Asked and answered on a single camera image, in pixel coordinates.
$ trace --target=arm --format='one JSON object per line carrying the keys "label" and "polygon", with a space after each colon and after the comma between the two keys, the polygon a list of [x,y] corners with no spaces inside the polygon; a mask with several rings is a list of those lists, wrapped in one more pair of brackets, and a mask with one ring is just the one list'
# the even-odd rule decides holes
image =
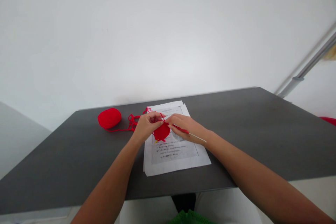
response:
{"label": "arm", "polygon": [[114,223],[125,200],[128,179],[141,145],[162,125],[160,113],[142,115],[129,142],[86,199],[72,224]]}
{"label": "arm", "polygon": [[[205,129],[190,117],[175,114],[166,122],[182,138],[203,145],[227,169],[241,191],[276,223],[335,223],[328,215],[279,175]],[[175,124],[199,136],[207,143],[184,134]]]}

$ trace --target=white pants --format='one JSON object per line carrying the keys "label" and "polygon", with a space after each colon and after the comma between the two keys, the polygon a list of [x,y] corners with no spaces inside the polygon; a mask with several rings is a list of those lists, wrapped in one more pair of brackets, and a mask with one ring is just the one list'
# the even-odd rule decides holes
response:
{"label": "white pants", "polygon": [[[256,206],[239,188],[196,193],[195,212],[217,224],[261,223]],[[164,224],[177,214],[170,196],[125,201],[115,224]]]}

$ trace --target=white paper sheet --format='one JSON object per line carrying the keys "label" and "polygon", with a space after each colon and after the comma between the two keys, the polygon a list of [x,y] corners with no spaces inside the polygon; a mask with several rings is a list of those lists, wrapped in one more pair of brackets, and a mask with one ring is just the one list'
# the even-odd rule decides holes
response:
{"label": "white paper sheet", "polygon": [[[166,118],[174,113],[190,116],[182,101],[151,106],[150,108],[165,114]],[[172,131],[165,140],[166,142],[155,143],[153,135],[146,140],[143,169],[147,176],[211,164],[202,145],[185,141]]]}

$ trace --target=paper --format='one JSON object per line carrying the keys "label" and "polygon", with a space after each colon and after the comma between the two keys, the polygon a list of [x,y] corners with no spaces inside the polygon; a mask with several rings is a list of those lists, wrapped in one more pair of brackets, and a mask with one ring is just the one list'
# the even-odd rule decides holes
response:
{"label": "paper", "polygon": [[[166,118],[174,113],[190,116],[186,105],[182,101],[149,106],[149,108],[152,111],[165,114]],[[155,143],[156,140],[153,135],[146,140],[143,170],[147,176],[211,164],[202,145],[185,141],[172,131],[165,140],[165,142]]]}

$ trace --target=dark gray table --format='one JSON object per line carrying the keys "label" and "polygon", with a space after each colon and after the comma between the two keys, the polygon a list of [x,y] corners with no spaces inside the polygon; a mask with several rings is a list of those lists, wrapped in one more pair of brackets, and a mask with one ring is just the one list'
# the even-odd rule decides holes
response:
{"label": "dark gray table", "polygon": [[[130,114],[148,105],[182,100],[206,128],[245,151],[286,180],[336,175],[336,127],[262,88],[116,106],[127,128]],[[0,215],[81,205],[131,137],[110,133],[94,108],[72,114],[0,181]],[[146,177],[138,153],[126,199],[234,187],[209,153],[211,165]]]}

